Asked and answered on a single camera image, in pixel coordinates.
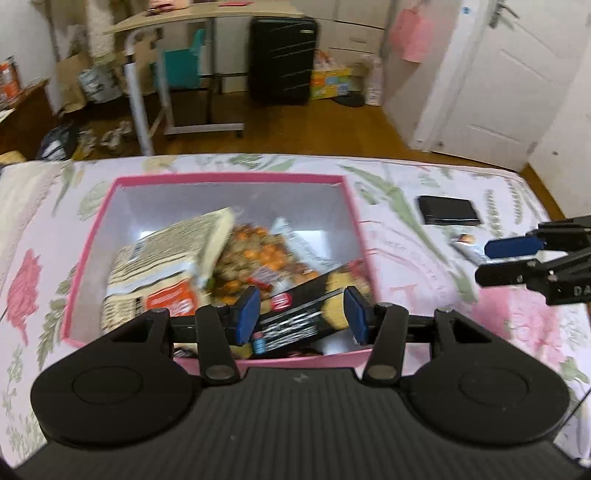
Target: door frame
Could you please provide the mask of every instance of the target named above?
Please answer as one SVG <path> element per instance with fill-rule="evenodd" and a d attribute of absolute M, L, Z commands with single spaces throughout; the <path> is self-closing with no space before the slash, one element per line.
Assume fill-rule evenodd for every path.
<path fill-rule="evenodd" d="M 497 0 L 464 0 L 409 147 L 431 152 L 456 106 Z"/>

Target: floral tablecloth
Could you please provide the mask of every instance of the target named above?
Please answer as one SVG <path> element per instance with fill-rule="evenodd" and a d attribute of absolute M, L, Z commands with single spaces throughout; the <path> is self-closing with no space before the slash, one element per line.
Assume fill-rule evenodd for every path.
<path fill-rule="evenodd" d="M 194 171 L 344 175 L 355 195 L 369 262 L 376 269 L 379 300 L 422 315 L 433 314 L 437 307 L 454 307 L 560 373 L 573 404 L 589 388 L 591 332 L 583 306 L 547 307 L 541 295 L 517 287 L 481 290 L 473 279 L 475 267 L 449 246 L 458 228 L 421 224 L 414 199 L 430 194 L 470 199 L 483 220 L 481 227 L 473 228 L 482 243 L 535 228 L 547 220 L 546 213 L 516 174 L 294 155 L 181 155 L 64 163 L 16 230 L 11 255 L 2 257 L 10 261 L 4 267 L 0 263 L 5 269 L 0 271 L 0 280 L 5 279 L 0 285 L 0 312 L 4 312 L 0 447 L 10 464 L 22 462 L 43 444 L 31 410 L 30 388 L 40 371 L 73 350 L 60 339 L 63 311 L 74 269 L 110 184 L 119 176 Z M 7 198 L 4 190 L 0 197 Z M 589 406 L 584 405 L 557 443 L 573 457 L 588 457 L 590 432 Z"/>

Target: wooden desk top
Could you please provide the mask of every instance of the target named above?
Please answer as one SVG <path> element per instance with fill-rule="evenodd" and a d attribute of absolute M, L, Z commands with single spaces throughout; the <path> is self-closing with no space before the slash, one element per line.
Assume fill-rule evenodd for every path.
<path fill-rule="evenodd" d="M 256 0 L 244 7 L 220 7 L 220 2 L 193 4 L 188 8 L 174 10 L 160 15 L 148 16 L 145 12 L 126 18 L 105 31 L 112 34 L 143 27 L 156 27 L 170 22 L 198 20 L 211 17 L 303 17 L 285 0 Z"/>

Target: pink box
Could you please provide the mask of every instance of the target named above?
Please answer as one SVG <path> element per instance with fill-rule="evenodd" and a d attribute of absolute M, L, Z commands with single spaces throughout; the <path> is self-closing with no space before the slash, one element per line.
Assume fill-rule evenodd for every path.
<path fill-rule="evenodd" d="M 365 258 L 357 213 L 342 176 L 296 173 L 189 173 L 121 177 L 106 195 L 86 240 L 64 314 L 62 338 L 81 347 L 101 335 L 100 315 L 107 279 L 117 253 L 172 223 L 224 207 L 238 223 L 269 228 L 282 216 L 316 253 L 344 264 Z M 334 355 L 240 361 L 283 368 L 357 367 L 369 350 L 349 352 L 348 330 L 335 336 Z M 195 359 L 178 359 L 197 374 Z"/>

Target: wooden floor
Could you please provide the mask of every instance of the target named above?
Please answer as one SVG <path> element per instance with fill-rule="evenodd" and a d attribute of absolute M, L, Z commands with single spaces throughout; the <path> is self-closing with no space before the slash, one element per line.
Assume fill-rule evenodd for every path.
<path fill-rule="evenodd" d="M 406 147 L 380 107 L 350 108 L 332 100 L 314 100 L 308 105 L 260 106 L 250 103 L 244 94 L 225 94 L 214 110 L 216 121 L 241 121 L 246 110 L 243 138 L 234 132 L 207 132 L 165 137 L 160 127 L 154 136 L 156 154 L 190 153 L 285 153 L 301 155 L 342 155 L 348 157 L 390 158 L 416 160 L 426 163 L 490 167 L 465 158 L 424 153 Z M 202 115 L 203 98 L 173 95 L 177 122 L 183 117 Z M 155 95 L 146 97 L 148 117 L 152 121 L 159 110 Z M 71 114 L 70 119 L 81 128 L 93 128 L 100 139 L 118 126 L 120 120 L 131 119 L 127 99 L 121 98 L 103 105 L 89 105 Z M 141 155 L 137 141 L 124 145 L 120 157 Z M 108 158 L 109 153 L 98 147 L 91 158 Z M 531 167 L 522 172 L 549 215 L 564 218 L 555 201 Z"/>

